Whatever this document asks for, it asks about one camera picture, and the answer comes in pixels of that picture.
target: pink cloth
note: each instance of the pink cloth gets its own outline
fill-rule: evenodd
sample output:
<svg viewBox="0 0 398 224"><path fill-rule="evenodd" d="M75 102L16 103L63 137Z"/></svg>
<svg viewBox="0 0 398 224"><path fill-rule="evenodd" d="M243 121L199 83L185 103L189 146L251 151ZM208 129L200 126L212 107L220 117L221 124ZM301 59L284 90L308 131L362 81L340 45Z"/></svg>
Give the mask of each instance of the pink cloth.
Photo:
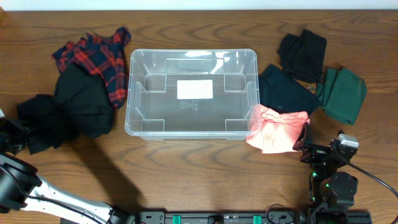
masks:
<svg viewBox="0 0 398 224"><path fill-rule="evenodd" d="M262 149L262 153L295 152L292 148L305 122L310 123L307 112L279 114L260 106L260 131L248 136L246 142Z"/></svg>

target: wooden table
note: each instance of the wooden table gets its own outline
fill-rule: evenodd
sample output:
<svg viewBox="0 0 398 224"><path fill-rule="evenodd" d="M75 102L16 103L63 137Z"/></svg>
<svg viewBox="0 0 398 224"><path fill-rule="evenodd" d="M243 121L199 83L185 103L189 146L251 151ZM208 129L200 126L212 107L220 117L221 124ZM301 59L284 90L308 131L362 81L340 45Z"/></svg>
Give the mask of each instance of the wooden table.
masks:
<svg viewBox="0 0 398 224"><path fill-rule="evenodd" d="M6 12L0 22L0 107L37 93L52 94L58 71L51 54L85 32L111 35L126 26L135 49L243 49L256 51L259 71L278 64L277 49L288 34L309 29L328 40L324 65L347 67L368 86L354 126L321 109L311 116L317 143L339 129L356 136L352 162L398 189L398 12L397 11L91 11ZM81 197L122 208L262 210L272 203L302 207L308 199L308 165L301 153L261 154L244 141L143 141L126 134L126 105L113 130L97 139L81 136L57 150L19 158L51 183ZM398 200L385 187L350 168L359 180L354 209L367 209L374 223L390 223ZM39 212L0 216L0 223L59 223Z"/></svg>

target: plaid shirt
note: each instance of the plaid shirt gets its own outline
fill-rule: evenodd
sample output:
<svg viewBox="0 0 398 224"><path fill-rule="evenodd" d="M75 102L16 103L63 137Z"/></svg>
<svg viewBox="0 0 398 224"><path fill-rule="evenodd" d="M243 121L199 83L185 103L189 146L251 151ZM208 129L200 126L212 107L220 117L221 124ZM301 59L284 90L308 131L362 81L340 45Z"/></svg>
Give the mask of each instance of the plaid shirt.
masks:
<svg viewBox="0 0 398 224"><path fill-rule="evenodd" d="M125 27L120 27L111 37L87 34L87 39L82 37L76 44L67 42L52 57L60 72L70 63L76 63L90 75L99 75L105 82L112 105L118 109L127 96L128 74L123 50L130 39L131 34Z"/></svg>

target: black garment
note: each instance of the black garment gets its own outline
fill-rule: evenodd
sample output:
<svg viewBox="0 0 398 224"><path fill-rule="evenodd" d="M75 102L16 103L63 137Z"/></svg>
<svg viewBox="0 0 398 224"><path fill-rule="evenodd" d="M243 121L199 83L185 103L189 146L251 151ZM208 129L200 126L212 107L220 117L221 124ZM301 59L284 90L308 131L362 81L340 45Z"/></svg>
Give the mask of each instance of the black garment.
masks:
<svg viewBox="0 0 398 224"><path fill-rule="evenodd" d="M260 103L278 113L316 110L318 98L275 65L269 65L259 76Z"/></svg>
<svg viewBox="0 0 398 224"><path fill-rule="evenodd" d="M286 74L304 82L318 83L322 77L325 50L325 38L303 30L300 37L287 34L280 43L278 54Z"/></svg>
<svg viewBox="0 0 398 224"><path fill-rule="evenodd" d="M18 117L36 128L28 143L33 154L58 148L79 133L91 138L108 133L114 111L102 79L71 63L60 74L54 97L37 95L19 104Z"/></svg>

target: white label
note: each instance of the white label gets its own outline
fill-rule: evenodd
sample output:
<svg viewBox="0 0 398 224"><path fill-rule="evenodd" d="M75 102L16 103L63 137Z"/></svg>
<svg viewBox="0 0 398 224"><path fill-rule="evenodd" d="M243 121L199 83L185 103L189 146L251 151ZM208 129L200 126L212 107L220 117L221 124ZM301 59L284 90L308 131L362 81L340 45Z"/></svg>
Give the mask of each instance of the white label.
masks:
<svg viewBox="0 0 398 224"><path fill-rule="evenodd" d="M177 99L213 99L213 81L177 80Z"/></svg>

